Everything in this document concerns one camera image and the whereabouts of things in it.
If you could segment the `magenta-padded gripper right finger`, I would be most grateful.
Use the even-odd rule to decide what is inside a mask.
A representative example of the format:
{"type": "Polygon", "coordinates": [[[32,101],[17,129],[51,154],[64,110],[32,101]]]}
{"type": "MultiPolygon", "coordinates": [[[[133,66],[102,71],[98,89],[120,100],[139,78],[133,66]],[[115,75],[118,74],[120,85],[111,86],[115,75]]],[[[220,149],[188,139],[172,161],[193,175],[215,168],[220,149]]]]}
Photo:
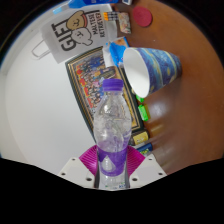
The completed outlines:
{"type": "Polygon", "coordinates": [[[126,167],[131,189],[146,186],[166,176],[153,154],[145,157],[131,146],[127,151],[126,167]]]}

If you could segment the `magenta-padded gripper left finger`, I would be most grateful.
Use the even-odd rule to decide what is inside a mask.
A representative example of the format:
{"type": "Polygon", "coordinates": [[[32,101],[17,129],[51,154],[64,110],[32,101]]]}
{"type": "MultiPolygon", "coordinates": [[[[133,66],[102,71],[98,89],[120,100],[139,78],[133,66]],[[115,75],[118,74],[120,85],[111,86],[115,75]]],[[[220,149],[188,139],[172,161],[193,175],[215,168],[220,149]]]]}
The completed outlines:
{"type": "Polygon", "coordinates": [[[97,188],[99,186],[97,146],[92,146],[78,158],[70,158],[58,176],[84,188],[97,188]]]}

